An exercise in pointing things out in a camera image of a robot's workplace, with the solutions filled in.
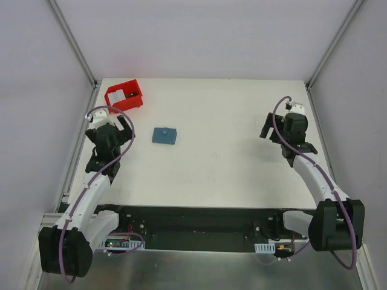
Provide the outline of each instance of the red box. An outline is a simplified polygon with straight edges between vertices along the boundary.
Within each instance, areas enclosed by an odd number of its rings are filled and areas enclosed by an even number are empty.
[[[119,89],[123,90],[125,99],[111,105],[108,94],[110,94],[111,92],[118,91]],[[108,88],[108,90],[105,93],[105,101],[108,106],[116,107],[121,111],[126,111],[135,107],[142,106],[143,105],[142,96],[143,94],[141,92],[140,87],[138,86],[137,80],[130,80],[128,82],[120,83],[118,85],[111,86],[110,88]],[[109,109],[109,113],[115,114],[117,113],[117,111],[113,109]]]

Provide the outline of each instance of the white tabletop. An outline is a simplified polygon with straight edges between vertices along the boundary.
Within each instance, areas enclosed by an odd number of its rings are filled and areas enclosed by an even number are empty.
[[[108,87],[127,80],[103,79],[96,106],[106,104]],[[316,207],[304,182],[282,157],[280,145],[259,138],[267,113],[290,95],[304,104],[307,141],[327,168],[302,81],[137,80],[144,105],[126,111],[136,138],[100,204]],[[278,114],[286,114],[284,107]],[[175,145],[152,143],[154,127],[176,128]],[[92,149],[86,138],[69,202],[80,192]]]

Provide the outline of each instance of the purple cable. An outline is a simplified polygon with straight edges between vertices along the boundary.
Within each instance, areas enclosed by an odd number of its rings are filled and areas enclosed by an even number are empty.
[[[318,165],[313,159],[311,159],[309,156],[306,156],[305,154],[303,154],[302,152],[298,151],[297,149],[295,149],[294,147],[292,147],[289,143],[287,143],[284,139],[284,137],[282,137],[282,135],[279,133],[278,131],[278,128],[277,128],[277,124],[276,124],[276,111],[279,107],[279,105],[286,99],[289,99],[289,101],[292,101],[291,97],[290,96],[286,96],[286,97],[283,97],[282,99],[280,99],[280,101],[276,104],[276,106],[274,107],[274,110],[273,110],[273,127],[274,127],[274,130],[276,131],[277,133],[277,136],[279,137],[279,139],[281,140],[281,142],[286,146],[288,147],[290,150],[292,150],[295,154],[297,155],[300,155],[301,157],[304,157],[306,160],[308,160],[310,163],[312,163],[321,173],[321,175],[324,177],[324,179],[326,180],[326,182],[328,183],[334,197],[336,198],[337,202],[339,203],[339,206],[341,208],[341,211],[343,212],[344,214],[344,218],[345,218],[345,221],[346,223],[348,224],[348,228],[350,230],[350,235],[351,235],[351,241],[352,241],[352,262],[351,262],[351,265],[350,266],[347,266],[346,264],[343,263],[343,261],[340,260],[340,258],[336,255],[336,253],[334,253],[333,251],[331,251],[332,255],[335,257],[335,259],[347,270],[352,270],[356,267],[356,259],[357,259],[357,247],[356,247],[356,236],[355,236],[355,230],[353,228],[353,225],[352,225],[352,222],[351,222],[351,219],[350,219],[350,216],[348,215],[348,212],[346,211],[344,205],[343,205],[343,202],[341,201],[340,197],[339,197],[339,194],[337,193],[337,191],[335,190],[334,186],[333,186],[333,183],[331,182],[330,178],[328,177],[328,175],[325,173],[324,169]]]
[[[129,251],[125,251],[123,253],[119,253],[119,254],[116,254],[116,253],[112,253],[112,252],[109,252],[108,251],[108,255],[109,256],[113,256],[113,257],[120,257],[120,256],[126,256],[130,253],[133,253],[135,250],[141,248],[141,246],[144,244],[144,238],[142,237],[141,234],[137,234],[137,233],[110,233],[109,236],[136,236],[136,237],[139,237],[141,239],[141,243],[134,247],[133,249],[130,249]]]
[[[126,119],[127,121],[129,122],[129,124],[131,125],[131,128],[132,128],[132,138],[129,142],[129,145],[127,146],[127,148],[125,148],[125,150],[119,155],[117,156],[116,158],[114,158],[112,161],[110,161],[108,164],[106,164],[105,166],[103,166],[91,179],[90,181],[87,183],[88,186],[90,186],[94,180],[96,180],[96,178],[106,169],[108,168],[110,165],[112,165],[113,163],[115,163],[117,160],[119,160],[129,149],[130,147],[132,146],[133,144],[133,141],[134,141],[134,136],[135,136],[135,133],[134,133],[134,125],[133,125],[133,122],[132,120],[124,113],[122,112],[121,110],[115,108],[115,107],[112,107],[112,106],[98,106],[98,107],[95,107],[93,109],[91,109],[90,111],[88,111],[86,113],[86,116],[89,117],[90,114],[96,110],[99,110],[99,109],[113,109],[115,110],[116,112],[122,114]],[[74,206],[73,208],[71,209],[71,211],[69,212],[68,216],[71,218],[77,208],[77,206],[79,205],[80,203],[80,200],[83,198],[83,196],[85,195],[85,193],[87,192],[87,188],[85,187],[82,192],[80,193],[80,195],[78,196],[77,200],[75,201],[74,203]],[[66,230],[67,230],[67,226],[68,224],[70,223],[70,220],[66,220],[65,221],[65,224],[63,226],[63,229],[62,229],[62,232],[60,233],[60,238],[59,238],[59,268],[60,268],[60,273],[62,274],[62,277],[63,279],[68,282],[69,284],[72,284],[74,281],[75,281],[75,276],[69,280],[66,276],[66,272],[65,272],[65,266],[63,264],[63,240],[65,238],[65,233],[66,233]]]

